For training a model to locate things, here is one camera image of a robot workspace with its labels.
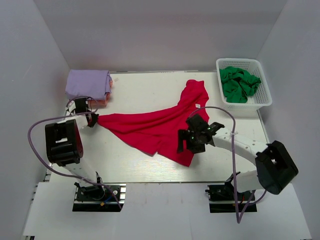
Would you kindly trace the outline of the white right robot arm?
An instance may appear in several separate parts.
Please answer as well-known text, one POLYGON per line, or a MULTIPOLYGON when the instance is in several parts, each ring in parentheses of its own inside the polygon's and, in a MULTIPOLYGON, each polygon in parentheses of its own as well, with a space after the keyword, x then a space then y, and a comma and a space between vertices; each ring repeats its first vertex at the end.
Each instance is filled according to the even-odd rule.
POLYGON ((299 173, 284 144, 277 140, 261 143, 232 132, 221 123, 208 124, 199 114, 186 123, 187 129, 178 130, 178 153, 203 153, 206 145, 211 145, 229 150, 233 157, 240 156, 255 166, 255 170, 232 174, 225 181, 226 195, 233 200, 254 190, 278 195, 299 173))

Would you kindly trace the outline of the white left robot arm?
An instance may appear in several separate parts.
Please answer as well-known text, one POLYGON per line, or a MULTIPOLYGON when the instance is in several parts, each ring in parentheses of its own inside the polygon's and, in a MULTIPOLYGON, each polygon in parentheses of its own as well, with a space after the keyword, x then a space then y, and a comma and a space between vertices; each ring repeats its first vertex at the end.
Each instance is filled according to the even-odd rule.
POLYGON ((79 186, 88 188, 88 193, 99 200, 105 196, 106 187, 100 184, 101 178, 83 158, 84 148, 80 136, 83 128, 93 128, 98 114, 93 113, 87 97, 73 100, 66 106, 66 118, 45 126, 46 155, 53 165, 65 168, 72 176, 80 177, 79 186))

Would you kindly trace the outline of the red t-shirt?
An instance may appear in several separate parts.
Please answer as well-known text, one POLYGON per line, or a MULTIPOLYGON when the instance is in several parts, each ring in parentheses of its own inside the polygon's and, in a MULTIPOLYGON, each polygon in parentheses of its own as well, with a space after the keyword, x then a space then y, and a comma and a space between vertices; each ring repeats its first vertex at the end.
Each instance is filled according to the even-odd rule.
POLYGON ((194 154, 187 149, 177 152, 178 131, 188 128, 187 118, 197 107, 205 107, 208 100, 205 82, 190 79, 176 106, 147 113, 100 115, 97 123, 133 148, 189 167, 194 154))

